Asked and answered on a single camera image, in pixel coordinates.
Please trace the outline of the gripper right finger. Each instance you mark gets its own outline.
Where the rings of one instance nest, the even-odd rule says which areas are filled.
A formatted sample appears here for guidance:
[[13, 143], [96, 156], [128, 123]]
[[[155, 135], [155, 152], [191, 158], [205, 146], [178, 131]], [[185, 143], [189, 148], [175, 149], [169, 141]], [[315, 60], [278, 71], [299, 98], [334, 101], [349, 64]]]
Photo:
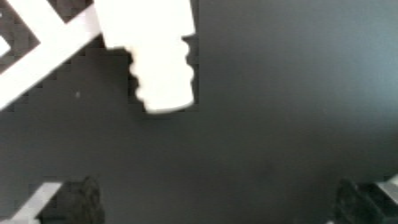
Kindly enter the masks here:
[[375, 182], [340, 181], [333, 223], [398, 224], [398, 203]]

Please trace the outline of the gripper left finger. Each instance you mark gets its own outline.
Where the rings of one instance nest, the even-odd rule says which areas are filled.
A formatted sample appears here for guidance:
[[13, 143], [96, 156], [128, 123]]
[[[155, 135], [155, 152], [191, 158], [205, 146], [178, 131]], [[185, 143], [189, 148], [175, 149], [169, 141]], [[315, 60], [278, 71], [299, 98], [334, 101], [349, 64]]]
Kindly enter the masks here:
[[45, 182], [6, 224], [105, 224], [98, 179]]

